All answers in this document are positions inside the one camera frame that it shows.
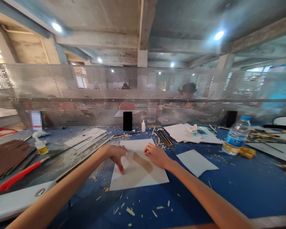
ceiling light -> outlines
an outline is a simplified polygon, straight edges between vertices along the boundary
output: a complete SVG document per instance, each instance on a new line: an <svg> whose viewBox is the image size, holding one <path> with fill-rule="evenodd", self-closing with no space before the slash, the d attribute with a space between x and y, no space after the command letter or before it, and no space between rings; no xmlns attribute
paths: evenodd
<svg viewBox="0 0 286 229"><path fill-rule="evenodd" d="M215 35L215 37L214 37L214 39L215 40L219 40L220 38L222 38L222 36L224 35L224 31L219 31L216 35Z"/></svg>
<svg viewBox="0 0 286 229"><path fill-rule="evenodd" d="M59 24L57 23L52 23L53 28L57 31L57 32L61 32L61 27Z"/></svg>

bottle label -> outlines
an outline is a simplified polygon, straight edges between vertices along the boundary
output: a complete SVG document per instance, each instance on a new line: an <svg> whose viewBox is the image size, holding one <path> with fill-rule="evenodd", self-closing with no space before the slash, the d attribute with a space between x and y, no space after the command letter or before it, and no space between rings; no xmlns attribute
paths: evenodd
<svg viewBox="0 0 286 229"><path fill-rule="evenodd" d="M243 141L239 141L239 140L232 138L230 136L227 137L226 142L232 146L235 146L235 147L241 147L242 143L243 143Z"/></svg>

red string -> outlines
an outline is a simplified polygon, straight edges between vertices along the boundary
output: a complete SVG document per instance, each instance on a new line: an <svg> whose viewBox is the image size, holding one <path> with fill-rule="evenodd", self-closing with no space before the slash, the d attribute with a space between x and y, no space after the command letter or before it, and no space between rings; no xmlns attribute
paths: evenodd
<svg viewBox="0 0 286 229"><path fill-rule="evenodd" d="M14 129L0 128L0 132L1 132L1 131L4 131L4 130L12 130L13 132L0 135L0 137L5 136L5 135L9 135L9 134L14 134L14 133L17 133L17 132L18 132L17 130L14 130Z"/></svg>

ceiling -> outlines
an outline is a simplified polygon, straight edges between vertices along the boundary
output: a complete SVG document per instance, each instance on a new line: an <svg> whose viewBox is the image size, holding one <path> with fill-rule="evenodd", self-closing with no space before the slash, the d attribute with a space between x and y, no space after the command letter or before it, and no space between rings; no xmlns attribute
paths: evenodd
<svg viewBox="0 0 286 229"><path fill-rule="evenodd" d="M151 36L236 40L286 17L286 0L158 0Z"/></svg>
<svg viewBox="0 0 286 229"><path fill-rule="evenodd" d="M93 31L138 36L140 31L140 0L0 1L29 5L30 9L37 9L31 11L37 17L57 22L73 33ZM223 41L233 42L284 17L286 17L286 0L158 0L150 36L180 39L181 43L187 40L207 43L219 30L224 30ZM13 20L2 14L0 23L8 25L13 30L23 30L19 29L19 24L13 23ZM24 49L25 44L21 42L14 42L14 45L19 45L16 47L17 50ZM93 53L92 58L138 56L138 52L134 49L87 49ZM250 56L251 51L263 49L266 51L262 52L261 56ZM284 50L284 54L277 55L281 49ZM284 57L285 53L286 36L238 53L234 62L250 58L268 58L266 56L268 54L271 54L269 59L275 59L277 56ZM152 50L148 51L148 61L176 61L182 62L185 66L207 55L210 53L201 50L199 52ZM68 53L68 56L75 59L71 53ZM208 65L216 66L217 62L213 60Z"/></svg>

white paper sheet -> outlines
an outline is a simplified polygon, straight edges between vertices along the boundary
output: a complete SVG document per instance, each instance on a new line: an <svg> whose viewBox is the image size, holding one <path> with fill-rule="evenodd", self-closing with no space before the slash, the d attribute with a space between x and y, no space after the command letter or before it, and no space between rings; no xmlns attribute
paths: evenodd
<svg viewBox="0 0 286 229"><path fill-rule="evenodd" d="M247 143L246 145L251 146L255 149L261 150L265 153L268 153L272 156L275 156L279 159L286 161L286 144L281 144L281 143L267 143L267 144L274 147L274 148L281 150L284 153L277 151L277 150L275 150L275 149L273 149L273 148L271 148L265 144L262 144L262 143Z"/></svg>
<svg viewBox="0 0 286 229"><path fill-rule="evenodd" d="M183 137L181 137L181 132L183 131L185 133L185 129L187 129L187 127L190 127L191 125L188 123L185 124L177 124L177 125L172 125L172 126L167 126L164 127L164 129L170 134L170 136L172 138L174 138L177 142L197 142L198 141L196 139L193 139L190 137L190 135L188 133L186 133ZM222 142L214 135L212 134L208 128L206 127L202 127L202 129L207 133L205 134L198 134L197 137L200 138L201 140L199 142L203 142L203 143L214 143L214 144L222 144Z"/></svg>
<svg viewBox="0 0 286 229"><path fill-rule="evenodd" d="M169 182L166 171L155 166L144 155L144 149L148 143L154 145L153 139L120 142L120 145L124 145L128 150L126 155L121 158L124 175L120 174L117 165L115 165L109 188L110 191Z"/></svg>
<svg viewBox="0 0 286 229"><path fill-rule="evenodd" d="M218 169L217 166L209 162L204 156L194 149L178 154L177 157L196 177L199 177L207 170Z"/></svg>
<svg viewBox="0 0 286 229"><path fill-rule="evenodd" d="M102 130L99 128L93 128L92 130L85 132L85 133L81 133L80 136L74 137L66 142L64 142L67 146L74 146L77 143L87 139L86 141L83 141L82 143L76 145L74 147L74 149L78 150L79 148L83 147L84 145L90 143L91 141L93 141L94 139L96 139L98 136L102 135L103 133L107 132L107 130Z"/></svg>

